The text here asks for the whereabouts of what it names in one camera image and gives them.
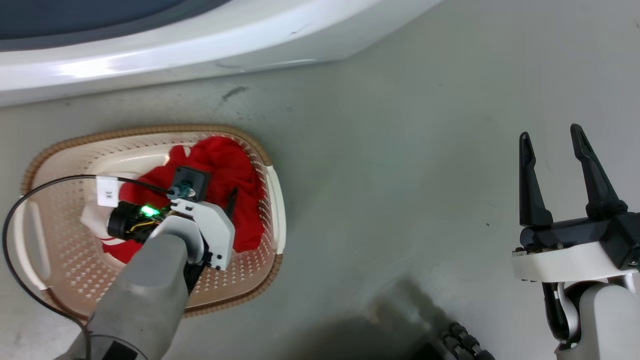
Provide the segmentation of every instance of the gray floor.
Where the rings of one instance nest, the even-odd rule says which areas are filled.
[[[572,122],[637,209],[639,20],[633,0],[445,0],[341,63],[5,108],[0,210],[51,143],[233,124],[280,174],[282,271],[261,297],[184,320],[167,359],[393,358],[428,333],[436,307],[497,359],[552,359],[540,286],[509,263],[518,135],[532,136],[556,220],[586,204]],[[249,90],[223,101],[237,86]],[[0,281],[0,358],[63,352],[75,325],[29,300],[5,267]]]

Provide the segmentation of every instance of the white basket handle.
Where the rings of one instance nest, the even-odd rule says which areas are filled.
[[[22,267],[24,274],[27,276],[29,281],[31,281],[39,290],[45,290],[47,289],[47,286],[40,278],[40,275],[38,275],[38,273],[33,268],[33,264],[31,264],[31,257],[29,257],[27,246],[25,243],[27,226],[25,214],[27,203],[31,208],[31,216],[33,217],[36,237],[38,238],[38,252],[40,253],[42,266],[46,272],[50,272],[49,258],[47,257],[47,249],[45,248],[44,231],[42,230],[42,223],[40,221],[40,209],[38,207],[38,204],[36,204],[35,202],[30,202],[28,200],[23,202],[16,209],[15,214],[13,215],[13,240],[15,241],[15,251],[18,255],[20,266]]]
[[[280,188],[280,180],[273,166],[267,168],[267,188],[269,189],[269,200],[271,201],[271,224],[273,226],[273,237],[276,240],[276,254],[284,252],[284,245],[287,243],[287,217],[284,212],[284,198]]]

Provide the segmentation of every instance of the laundry basket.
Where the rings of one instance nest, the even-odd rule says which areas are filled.
[[[286,237],[278,176],[262,146],[248,134],[228,126],[176,125],[82,136],[40,153],[24,176],[22,194],[69,175],[144,174],[162,165],[173,146],[191,146],[210,136],[236,141],[256,169],[264,189],[259,202],[264,234],[258,249],[234,253],[227,271],[205,269],[185,316],[238,305],[254,299],[273,282]],[[124,267],[103,253],[100,240],[80,222],[84,196],[92,186],[94,180],[67,181],[44,189],[19,208],[14,221],[17,255],[27,278],[48,303],[84,319]]]

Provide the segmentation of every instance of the red cloth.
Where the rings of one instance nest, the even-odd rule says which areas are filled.
[[[156,167],[138,180],[169,188],[175,169],[188,166],[211,174],[205,201],[225,208],[229,195],[237,188],[236,205],[231,221],[236,227],[234,250],[243,252],[254,250],[260,245],[264,232],[258,212],[258,201],[264,197],[260,178],[244,153],[235,141],[214,136],[198,142],[187,157],[181,145],[169,151],[166,165]],[[169,204],[165,195],[160,195],[139,185],[125,183],[120,189],[120,200],[139,205],[149,205],[161,209]],[[105,252],[128,263],[142,245],[134,241],[114,246],[103,245]]]

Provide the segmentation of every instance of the green led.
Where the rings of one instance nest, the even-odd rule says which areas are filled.
[[[156,210],[156,209],[154,209],[154,208],[151,208],[151,207],[149,207],[149,206],[143,206],[143,207],[140,209],[140,211],[142,211],[142,212],[143,212],[146,216],[148,216],[148,217],[152,217],[152,216],[154,216],[154,215],[158,215],[158,214],[160,214],[160,211],[158,211],[158,210]]]

